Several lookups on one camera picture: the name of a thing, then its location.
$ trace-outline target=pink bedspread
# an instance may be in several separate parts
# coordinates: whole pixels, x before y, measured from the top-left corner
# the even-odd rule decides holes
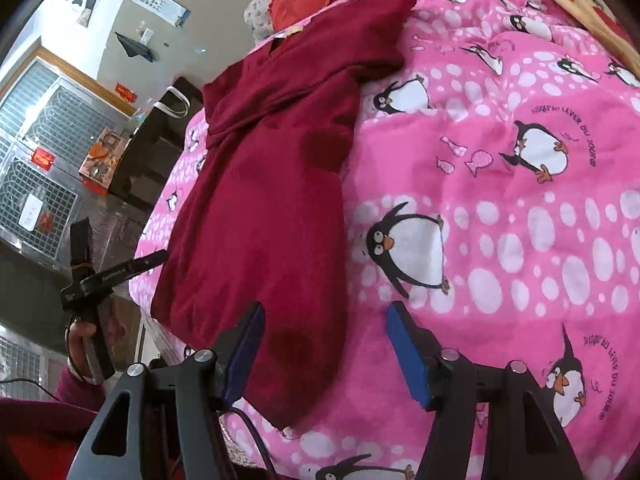
[[[587,478],[613,478],[640,440],[640,82],[550,0],[418,0],[401,49],[405,69],[363,89],[342,174],[351,329],[340,377],[284,434],[239,405],[282,474],[330,479],[329,466],[362,456],[341,474],[410,478],[433,415],[411,400],[385,335],[384,311],[402,299],[471,360],[526,362]],[[138,255],[166,246],[206,128],[192,121]],[[143,308],[158,275],[130,284]],[[470,478],[486,416],[478,406]],[[225,424],[260,463],[239,419]]]

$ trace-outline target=hand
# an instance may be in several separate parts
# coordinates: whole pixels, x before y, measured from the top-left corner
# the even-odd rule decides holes
[[[85,321],[75,321],[69,329],[68,341],[69,341],[69,355],[76,365],[78,372],[87,378],[92,378],[89,363],[86,360],[84,354],[84,345],[82,344],[83,337],[91,337],[95,334],[96,327],[93,323]],[[127,333],[124,325],[120,322],[116,316],[113,307],[111,308],[111,317],[109,318],[109,325],[107,329],[107,344],[109,346],[115,345],[120,341]]]

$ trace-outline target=white strap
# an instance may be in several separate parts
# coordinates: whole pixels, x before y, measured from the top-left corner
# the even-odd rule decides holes
[[[186,117],[187,114],[189,113],[189,108],[191,106],[191,103],[189,102],[187,97],[173,86],[167,87],[167,91],[171,92],[178,99],[180,99],[180,101],[184,103],[184,110],[181,112],[175,112],[174,110],[171,110],[171,108],[169,108],[168,106],[162,104],[160,101],[158,101],[157,103],[154,103],[154,108],[157,108],[158,110],[162,110],[165,114],[173,117],[174,119],[182,119]]]

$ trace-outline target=dark red garment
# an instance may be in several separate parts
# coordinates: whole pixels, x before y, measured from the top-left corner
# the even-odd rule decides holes
[[[204,87],[207,161],[169,242],[151,314],[210,346],[253,300],[266,333],[245,397],[276,428],[309,413],[342,359],[348,295],[338,171],[360,84],[404,64],[415,0],[352,0]]]

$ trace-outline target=red sleeve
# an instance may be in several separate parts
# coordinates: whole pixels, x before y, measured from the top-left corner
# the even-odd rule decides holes
[[[66,367],[60,375],[55,395],[62,402],[94,412],[100,411],[105,399],[104,388],[102,386],[83,383],[81,380],[76,379],[71,373],[71,370]]]

